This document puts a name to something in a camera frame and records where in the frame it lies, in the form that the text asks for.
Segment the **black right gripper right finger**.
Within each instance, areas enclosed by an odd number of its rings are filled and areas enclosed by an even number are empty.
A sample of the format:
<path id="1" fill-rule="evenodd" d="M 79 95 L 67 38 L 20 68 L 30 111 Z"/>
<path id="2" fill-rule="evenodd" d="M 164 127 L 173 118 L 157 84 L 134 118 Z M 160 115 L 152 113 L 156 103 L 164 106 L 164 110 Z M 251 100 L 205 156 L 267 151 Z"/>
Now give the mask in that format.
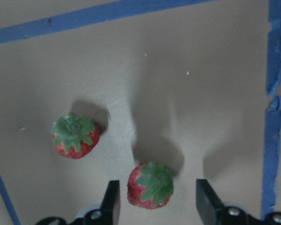
<path id="1" fill-rule="evenodd" d="M 196 209 L 204 225 L 218 225 L 224 204 L 207 179 L 196 179 Z"/>

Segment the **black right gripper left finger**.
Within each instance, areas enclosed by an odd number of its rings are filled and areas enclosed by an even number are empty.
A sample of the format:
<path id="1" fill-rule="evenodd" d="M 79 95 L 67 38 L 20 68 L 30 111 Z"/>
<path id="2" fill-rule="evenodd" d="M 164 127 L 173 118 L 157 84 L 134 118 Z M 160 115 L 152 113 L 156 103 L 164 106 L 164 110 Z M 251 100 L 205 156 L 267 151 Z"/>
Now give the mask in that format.
<path id="1" fill-rule="evenodd" d="M 102 225 L 117 225 L 120 216 L 120 182 L 111 180 L 108 183 L 100 211 Z"/>

